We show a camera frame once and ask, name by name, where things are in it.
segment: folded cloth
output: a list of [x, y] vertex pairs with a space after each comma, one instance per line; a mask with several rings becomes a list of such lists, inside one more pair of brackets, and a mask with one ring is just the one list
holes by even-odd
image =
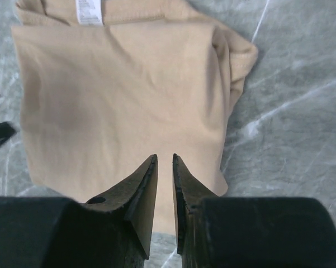
[[23, 143], [32, 181], [79, 202], [158, 155], [153, 231], [175, 234], [173, 154], [217, 195], [226, 125], [257, 48], [184, 0], [19, 0]]

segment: tag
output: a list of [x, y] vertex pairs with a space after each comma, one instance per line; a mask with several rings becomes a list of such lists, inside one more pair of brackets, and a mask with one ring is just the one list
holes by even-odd
[[101, 0], [76, 0], [80, 25], [103, 26]]

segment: screw hole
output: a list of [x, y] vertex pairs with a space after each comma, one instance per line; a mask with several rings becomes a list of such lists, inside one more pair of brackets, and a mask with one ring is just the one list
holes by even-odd
[[106, 201], [106, 198], [104, 197], [93, 197], [87, 202], [87, 204], [100, 204], [105, 201]]

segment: gray marble surface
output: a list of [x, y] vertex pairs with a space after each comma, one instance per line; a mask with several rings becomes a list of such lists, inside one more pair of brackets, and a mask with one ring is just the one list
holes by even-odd
[[[336, 223], [336, 0], [191, 3], [260, 49], [228, 125], [221, 163], [228, 195], [315, 197]], [[0, 0], [0, 122], [19, 128], [12, 5]], [[57, 195], [31, 184], [20, 134], [0, 150], [0, 195]], [[180, 263], [175, 238], [154, 234], [146, 267]]]

